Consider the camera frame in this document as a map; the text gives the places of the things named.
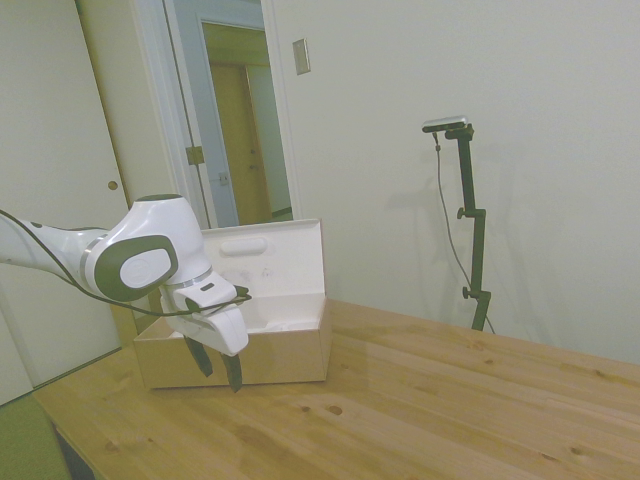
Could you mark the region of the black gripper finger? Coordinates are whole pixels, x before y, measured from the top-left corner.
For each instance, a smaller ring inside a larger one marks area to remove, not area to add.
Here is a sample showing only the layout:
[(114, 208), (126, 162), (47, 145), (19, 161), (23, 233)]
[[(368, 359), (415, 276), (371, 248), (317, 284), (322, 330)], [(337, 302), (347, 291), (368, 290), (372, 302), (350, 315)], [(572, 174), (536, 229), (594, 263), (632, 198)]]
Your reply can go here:
[(205, 377), (211, 376), (212, 363), (204, 345), (190, 337), (184, 337), (184, 340), (201, 373)]
[(238, 355), (220, 354), (226, 370), (227, 380), (233, 392), (238, 392), (243, 386), (241, 360)]

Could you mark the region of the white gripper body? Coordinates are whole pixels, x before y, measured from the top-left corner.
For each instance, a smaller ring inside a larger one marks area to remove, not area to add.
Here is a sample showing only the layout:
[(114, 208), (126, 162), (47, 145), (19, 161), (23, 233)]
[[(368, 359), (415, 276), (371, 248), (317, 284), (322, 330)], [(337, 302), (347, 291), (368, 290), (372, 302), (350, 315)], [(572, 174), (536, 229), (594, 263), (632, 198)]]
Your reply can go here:
[(231, 356), (248, 345), (239, 308), (247, 288), (228, 281), (202, 281), (181, 288), (165, 285), (160, 291), (167, 323), (174, 331)]

